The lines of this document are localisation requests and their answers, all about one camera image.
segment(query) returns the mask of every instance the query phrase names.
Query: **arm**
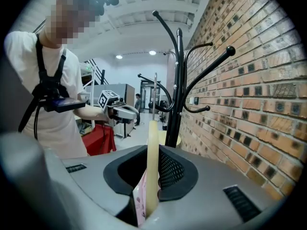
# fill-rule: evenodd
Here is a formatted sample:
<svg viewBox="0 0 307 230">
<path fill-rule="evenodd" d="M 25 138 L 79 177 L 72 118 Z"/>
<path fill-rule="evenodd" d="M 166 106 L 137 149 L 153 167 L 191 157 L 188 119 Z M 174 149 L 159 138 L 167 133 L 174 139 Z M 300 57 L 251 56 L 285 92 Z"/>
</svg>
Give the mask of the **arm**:
<svg viewBox="0 0 307 230">
<path fill-rule="evenodd" d="M 102 111 L 100 107 L 85 105 L 83 108 L 73 110 L 73 113 L 85 120 L 102 120 L 109 121 L 109 117 Z"/>
</svg>

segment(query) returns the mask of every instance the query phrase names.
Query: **brick wall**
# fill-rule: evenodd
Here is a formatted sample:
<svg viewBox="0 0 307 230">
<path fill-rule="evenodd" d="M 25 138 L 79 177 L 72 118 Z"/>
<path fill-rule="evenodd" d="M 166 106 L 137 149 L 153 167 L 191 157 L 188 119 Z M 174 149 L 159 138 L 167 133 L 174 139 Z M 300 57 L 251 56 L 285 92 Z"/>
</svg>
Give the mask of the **brick wall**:
<svg viewBox="0 0 307 230">
<path fill-rule="evenodd" d="M 228 164 L 280 199 L 307 155 L 307 61 L 300 37 L 276 0 L 210 0 L 187 49 L 188 84 L 225 48 L 236 54 L 190 92 L 181 147 Z"/>
</svg>

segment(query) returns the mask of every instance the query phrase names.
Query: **metal pole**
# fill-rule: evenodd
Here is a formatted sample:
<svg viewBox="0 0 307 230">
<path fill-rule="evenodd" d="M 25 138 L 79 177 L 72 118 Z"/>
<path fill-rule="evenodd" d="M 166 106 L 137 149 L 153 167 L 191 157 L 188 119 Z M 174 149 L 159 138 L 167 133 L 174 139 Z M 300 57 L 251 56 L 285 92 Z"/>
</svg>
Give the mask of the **metal pole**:
<svg viewBox="0 0 307 230">
<path fill-rule="evenodd" d="M 154 74 L 154 85 L 153 85 L 153 120 L 154 120 L 154 113 L 155 113 L 155 94 L 157 91 L 157 73 Z"/>
<path fill-rule="evenodd" d="M 91 106 L 94 106 L 94 85 L 95 85 L 95 74 L 96 74 L 96 65 L 94 65 L 94 70 L 92 74 L 92 85 L 91 85 Z M 95 121 L 92 120 L 92 129 L 95 128 Z"/>
<path fill-rule="evenodd" d="M 178 86 L 177 86 L 177 96 L 176 96 L 177 103 L 175 104 L 174 107 L 173 122 L 171 126 L 171 133 L 168 140 L 168 145 L 173 148 L 176 147 L 177 138 L 179 134 L 179 126 L 181 121 L 181 116 L 179 114 L 181 112 L 180 102 L 183 96 L 183 81 L 184 81 L 184 66 L 183 66 L 184 51 L 183 51 L 183 42 L 182 42 L 182 30 L 180 28 L 178 28 L 177 30 L 177 45 L 178 45 L 178 65 L 177 65 Z"/>
</svg>

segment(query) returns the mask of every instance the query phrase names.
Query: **handheld device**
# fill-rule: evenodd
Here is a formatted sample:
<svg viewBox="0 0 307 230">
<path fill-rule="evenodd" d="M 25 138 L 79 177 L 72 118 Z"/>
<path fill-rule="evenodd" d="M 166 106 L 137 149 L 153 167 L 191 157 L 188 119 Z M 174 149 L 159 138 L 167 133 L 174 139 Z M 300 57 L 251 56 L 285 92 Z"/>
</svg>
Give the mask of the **handheld device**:
<svg viewBox="0 0 307 230">
<path fill-rule="evenodd" d="M 51 101 L 54 111 L 58 113 L 85 107 L 85 102 L 72 98 L 60 98 Z"/>
</svg>

